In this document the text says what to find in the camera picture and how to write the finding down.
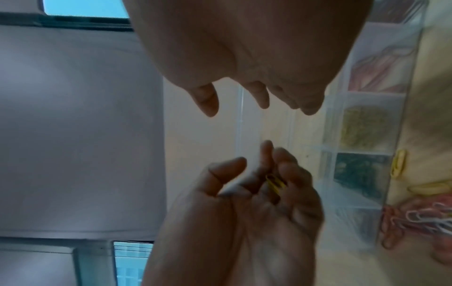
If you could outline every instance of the yellow binder clip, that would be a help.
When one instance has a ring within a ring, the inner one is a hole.
[[[270,189],[274,191],[277,195],[279,195],[280,189],[286,187],[286,184],[284,184],[283,181],[281,181],[278,177],[276,177],[273,174],[266,175],[265,179],[267,180]]]

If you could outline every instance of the plastic storage box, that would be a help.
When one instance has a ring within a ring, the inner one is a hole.
[[[375,245],[427,4],[375,1],[313,116],[275,97],[261,110],[247,91],[239,93],[238,154],[254,154],[260,141],[270,139],[312,173],[326,214],[321,248]]]

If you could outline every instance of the pile of paper clips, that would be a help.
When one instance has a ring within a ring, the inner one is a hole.
[[[406,233],[428,237],[434,258],[452,265],[452,193],[417,196],[398,207],[386,206],[381,232],[386,249],[396,247]]]

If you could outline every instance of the skin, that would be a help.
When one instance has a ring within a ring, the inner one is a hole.
[[[213,82],[229,77],[261,108],[268,90],[314,114],[344,64],[372,0],[124,0],[160,72],[198,107],[219,109]]]
[[[244,158],[211,164],[178,197],[142,285],[313,284],[323,211],[311,175],[285,149],[265,141],[259,167],[223,189],[245,168]],[[280,197],[266,183],[270,173],[287,182]]]

